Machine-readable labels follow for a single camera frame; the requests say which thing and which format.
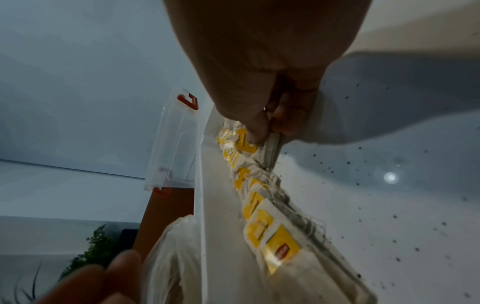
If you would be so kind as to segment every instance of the hand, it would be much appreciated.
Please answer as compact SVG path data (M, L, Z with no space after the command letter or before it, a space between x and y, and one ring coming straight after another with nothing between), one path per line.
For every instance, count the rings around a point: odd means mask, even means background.
M293 135L328 65L350 46L371 0L164 0L173 29L218 111Z
M35 304L135 304L140 300L142 262L133 250L120 253L105 270L83 267L64 278Z

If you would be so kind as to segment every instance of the lipton logo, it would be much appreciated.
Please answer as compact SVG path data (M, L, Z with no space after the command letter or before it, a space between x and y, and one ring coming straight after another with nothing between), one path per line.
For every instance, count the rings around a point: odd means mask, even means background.
M275 257L281 261L287 256L289 251L290 251L289 246L287 244L283 244L276 250Z

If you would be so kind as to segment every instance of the brown wooden surface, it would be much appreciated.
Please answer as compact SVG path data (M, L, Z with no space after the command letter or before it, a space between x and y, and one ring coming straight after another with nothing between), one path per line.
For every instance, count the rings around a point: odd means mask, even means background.
M133 245L142 262L168 225L194 213L194 192L194 189L180 188L172 188L168 196L152 192Z

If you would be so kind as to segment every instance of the container lid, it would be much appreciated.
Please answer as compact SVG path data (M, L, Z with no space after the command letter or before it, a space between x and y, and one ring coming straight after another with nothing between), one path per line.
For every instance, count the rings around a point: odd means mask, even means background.
M188 91L170 94L161 112L145 190L195 187L198 109L197 98Z

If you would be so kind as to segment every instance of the person's left hand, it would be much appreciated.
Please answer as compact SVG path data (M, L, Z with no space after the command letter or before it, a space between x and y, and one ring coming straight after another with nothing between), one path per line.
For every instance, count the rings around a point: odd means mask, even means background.
M83 267L55 286L35 304L135 304L140 300L140 255L120 253L105 270L100 265Z

